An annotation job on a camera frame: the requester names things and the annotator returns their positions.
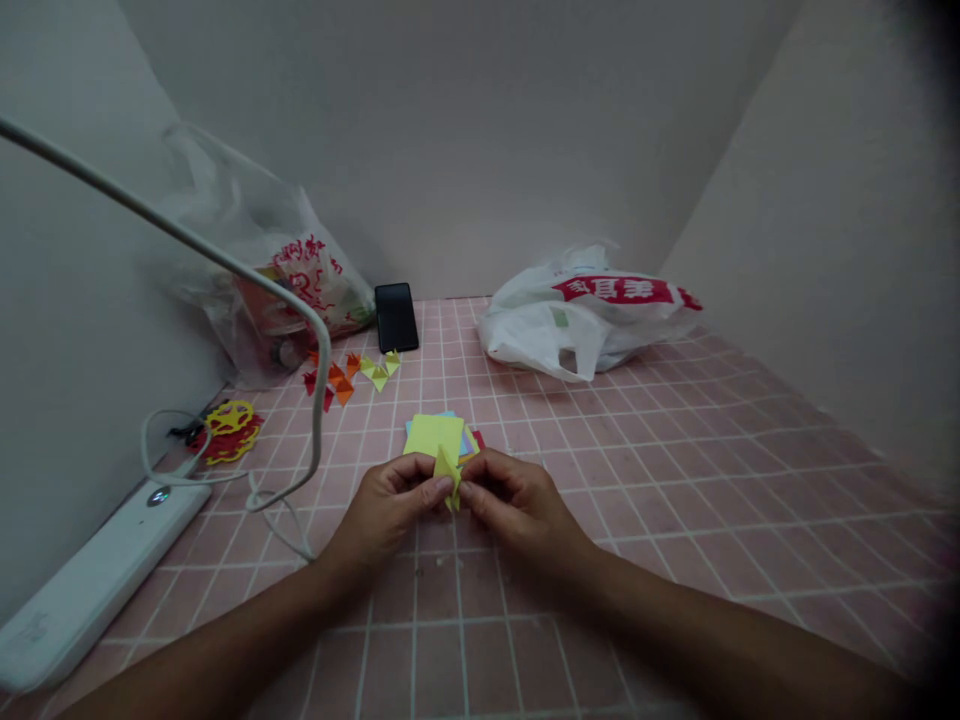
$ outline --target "black phone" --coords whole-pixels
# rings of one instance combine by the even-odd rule
[[[413,297],[409,283],[378,285],[374,288],[377,301],[377,332],[380,352],[403,352],[420,347],[417,319],[413,315]]]

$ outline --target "white cable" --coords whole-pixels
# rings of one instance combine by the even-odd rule
[[[56,165],[61,170],[73,175],[78,180],[85,182],[90,187],[99,190],[101,193],[106,195],[109,198],[112,198],[116,202],[123,205],[125,208],[131,212],[136,213],[144,220],[146,220],[151,225],[163,230],[165,233],[170,235],[175,240],[179,240],[181,243],[187,247],[195,250],[200,253],[208,260],[215,262],[217,265],[220,265],[223,268],[226,268],[230,272],[239,275],[240,277],[248,280],[255,285],[259,285],[261,288],[266,290],[271,295],[274,295],[281,300],[283,300],[287,305],[292,307],[298,313],[300,313],[303,318],[307,321],[307,324],[313,330],[314,334],[317,336],[317,341],[320,343],[320,357],[318,363],[317,377],[326,380],[327,374],[330,368],[330,333],[327,332],[327,326],[324,325],[323,321],[314,312],[313,308],[307,305],[303,300],[298,298],[293,293],[285,290],[280,287],[277,283],[272,280],[268,280],[263,275],[258,273],[253,268],[243,265],[239,261],[235,260],[233,257],[223,252],[219,248],[211,245],[206,240],[201,238],[199,235],[194,233],[187,227],[184,227],[180,223],[167,218],[156,210],[154,210],[146,201],[137,197],[133,193],[129,192],[122,188],[117,182],[108,178],[103,173],[93,169],[82,161],[77,156],[72,153],[64,150],[58,145],[50,142],[49,140],[37,135],[36,133],[30,132],[20,127],[16,123],[5,118],[3,115],[0,115],[0,136],[5,137],[7,140],[13,142],[16,145],[29,150],[34,155],[37,155],[47,162]],[[264,513],[263,517],[267,523],[267,526],[270,530],[277,536],[277,538],[282,541],[284,544],[288,545],[294,552],[303,556],[307,560],[314,559],[314,554],[311,552],[306,538],[306,533],[303,530],[303,527],[300,524],[300,519],[297,517],[297,513],[290,506],[290,503],[285,499],[290,493],[295,492],[299,488],[313,477],[313,474],[317,471],[317,468],[320,465],[320,453],[321,453],[321,437],[320,437],[320,424],[323,419],[323,390],[321,387],[317,388],[317,392],[314,396],[313,401],[313,434],[311,436],[311,454],[310,454],[310,465],[307,468],[307,471],[303,474],[296,482],[287,486],[283,490],[273,491],[273,490],[261,490],[257,487],[256,482],[253,479],[253,473],[247,473],[248,480],[250,482],[250,495],[247,497],[246,509],[247,512],[262,512],[269,508],[270,506],[281,503],[293,514],[294,524],[297,527],[297,530],[300,535],[300,546],[298,547],[288,538],[286,538],[283,533],[280,532],[279,528],[274,524],[271,518]],[[217,480],[186,480],[182,475],[162,475],[159,473],[154,473],[153,469],[150,467],[149,457],[146,447],[146,438],[147,438],[147,429],[150,422],[157,415],[162,413],[179,413],[182,415],[187,415],[189,417],[196,417],[191,413],[185,413],[179,410],[158,410],[154,413],[151,413],[147,419],[144,421],[143,425],[143,436],[141,438],[141,457],[144,462],[144,468],[146,470],[147,476],[156,480],[156,482],[163,483],[165,485],[212,485],[220,482],[230,482],[237,480],[240,477],[243,477],[243,473],[239,473],[236,476],[231,476],[229,478],[219,478]],[[204,421],[204,425],[207,427],[207,442],[204,443],[204,450],[206,450],[207,445],[209,445],[210,440],[213,436],[213,433],[210,430],[209,424]],[[197,461],[199,461],[202,451],[197,454]],[[192,465],[190,469],[196,466],[195,462],[187,463],[187,465]]]

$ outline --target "plastic bag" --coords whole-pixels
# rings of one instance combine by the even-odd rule
[[[174,125],[163,140],[181,188],[161,203],[165,214],[292,290],[317,311],[331,338],[373,320],[373,290],[317,219],[303,188],[191,125]],[[206,313],[242,387],[286,377],[315,342],[295,311],[199,255],[177,268],[175,285]]]
[[[611,270],[602,245],[568,250],[493,296],[480,343],[494,360],[589,382],[648,345],[683,337],[703,308],[682,288]]]

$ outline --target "white power strip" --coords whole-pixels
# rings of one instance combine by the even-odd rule
[[[0,687],[24,693],[66,678],[210,493],[150,481],[134,493],[0,629]]]

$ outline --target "forearm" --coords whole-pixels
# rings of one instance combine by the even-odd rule
[[[240,714],[341,611],[342,573],[329,558],[121,673],[61,717],[223,718]]]
[[[750,608],[598,550],[580,608],[716,715],[886,717],[906,683],[854,653]]]

